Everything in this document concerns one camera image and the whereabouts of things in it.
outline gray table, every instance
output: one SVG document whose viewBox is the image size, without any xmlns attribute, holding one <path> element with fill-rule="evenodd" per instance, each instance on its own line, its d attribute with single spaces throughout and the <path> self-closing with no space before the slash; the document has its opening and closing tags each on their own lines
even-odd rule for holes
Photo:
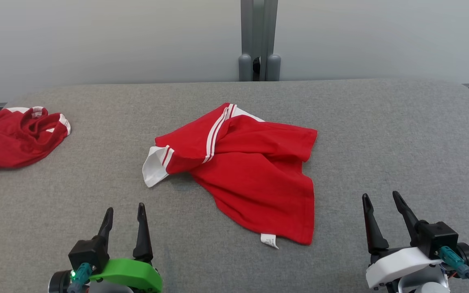
<svg viewBox="0 0 469 293">
<path fill-rule="evenodd" d="M 141 166 L 154 138 L 223 102 L 317 129 L 305 174 L 316 190 L 313 243 L 259 241 L 220 212 L 189 175 L 148 189 Z M 130 257 L 145 202 L 165 293 L 370 292 L 361 206 L 367 192 L 392 247 L 409 235 L 398 190 L 416 215 L 469 243 L 469 89 L 433 80 L 81 85 L 8 106 L 62 112 L 72 134 L 44 160 L 0 171 L 0 292 L 43 292 L 67 253 L 115 208 L 109 252 Z M 454 292 L 469 282 L 452 280 Z"/>
</svg>

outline white stripe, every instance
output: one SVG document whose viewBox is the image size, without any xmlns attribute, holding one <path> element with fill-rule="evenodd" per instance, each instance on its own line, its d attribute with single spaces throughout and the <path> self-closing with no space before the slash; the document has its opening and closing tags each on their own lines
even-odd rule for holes
<svg viewBox="0 0 469 293">
<path fill-rule="evenodd" d="M 236 105 L 233 105 L 233 110 L 231 110 L 232 114 L 229 114 L 229 117 L 230 117 L 230 118 L 233 118 L 233 117 L 235 116 L 236 109 L 237 109 L 237 106 L 236 106 Z"/>
<path fill-rule="evenodd" d="M 256 120 L 256 121 L 258 121 L 258 122 L 264 122 L 263 119 L 260 119 L 260 118 L 256 117 L 255 115 L 251 115 L 251 114 L 247 113 L 246 111 L 244 111 L 244 110 L 242 110 L 242 109 L 240 109 L 240 108 L 236 108 L 236 109 L 234 110 L 234 113 L 233 113 L 233 116 L 232 116 L 232 117 L 236 117 L 236 116 L 240 116 L 240 115 L 249 116 L 249 117 L 253 118 L 254 120 Z"/>
<path fill-rule="evenodd" d="M 227 116 L 229 117 L 231 115 L 231 112 L 233 111 L 233 106 L 234 104 L 229 104 L 229 107 L 227 107 Z"/>
<path fill-rule="evenodd" d="M 160 163 L 164 163 L 164 158 L 166 158 L 166 153 L 168 152 L 169 150 L 169 145 L 166 145 L 166 147 L 164 148 L 164 152 L 162 152 L 162 156 L 158 157 L 158 160 L 160 161 Z"/>
<path fill-rule="evenodd" d="M 220 121 L 220 124 L 218 125 L 218 128 L 216 128 L 215 134 L 213 135 L 211 156 L 209 157 L 209 159 L 207 161 L 211 161 L 213 159 L 213 156 L 215 155 L 216 135 L 218 135 L 218 132 L 220 131 L 220 128 L 222 128 L 222 124 L 227 119 L 227 117 L 229 117 L 229 115 L 227 115 L 227 113 L 225 113 L 222 120 Z"/>
<path fill-rule="evenodd" d="M 70 135 L 70 133 L 71 133 L 71 126 L 70 126 L 70 122 L 68 122 L 68 120 L 66 119 L 65 115 L 63 115 L 63 114 L 60 114 L 60 115 L 59 115 L 59 122 L 61 122 L 64 126 L 66 126 L 66 130 L 68 131 L 68 134 L 67 134 L 67 135 Z"/>
<path fill-rule="evenodd" d="M 205 158 L 204 158 L 204 161 L 202 163 L 207 162 L 210 158 L 210 155 L 211 155 L 211 151 L 210 151 L 211 140 L 213 139 L 213 135 L 214 135 L 214 131 L 215 131 L 216 126 L 220 123 L 222 118 L 224 118 L 225 115 L 226 115 L 226 109 L 227 108 L 224 109 L 222 115 L 220 115 L 220 117 L 218 117 L 218 119 L 216 119 L 216 122 L 213 124 L 213 127 L 211 127 L 211 129 L 209 130 L 209 134 L 207 135 L 207 141 L 205 143 Z"/>
<path fill-rule="evenodd" d="M 12 113 L 15 112 L 15 111 L 19 111 L 19 112 L 21 112 L 21 113 L 23 113 L 23 114 L 24 114 L 24 112 L 28 111 L 28 109 L 30 109 L 30 108 L 25 108 L 25 107 L 7 108 L 7 110 L 10 111 L 10 112 L 12 112 Z"/>
<path fill-rule="evenodd" d="M 174 149 L 172 148 L 168 148 L 168 157 L 166 158 L 166 161 L 164 161 L 164 169 L 168 167 L 168 164 L 169 164 L 169 160 L 171 160 L 171 156 L 173 156 L 173 153 L 175 152 Z"/>
</svg>

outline care label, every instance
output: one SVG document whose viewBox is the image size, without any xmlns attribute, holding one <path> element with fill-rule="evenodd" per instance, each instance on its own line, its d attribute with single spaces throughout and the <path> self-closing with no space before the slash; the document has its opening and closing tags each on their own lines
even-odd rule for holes
<svg viewBox="0 0 469 293">
<path fill-rule="evenodd" d="M 262 241 L 262 243 L 264 244 L 267 244 L 269 246 L 272 246 L 276 249 L 279 249 L 277 246 L 276 246 L 276 235 L 272 235 L 272 234 L 262 234 L 262 236 L 260 237 L 260 240 Z"/>
</svg>

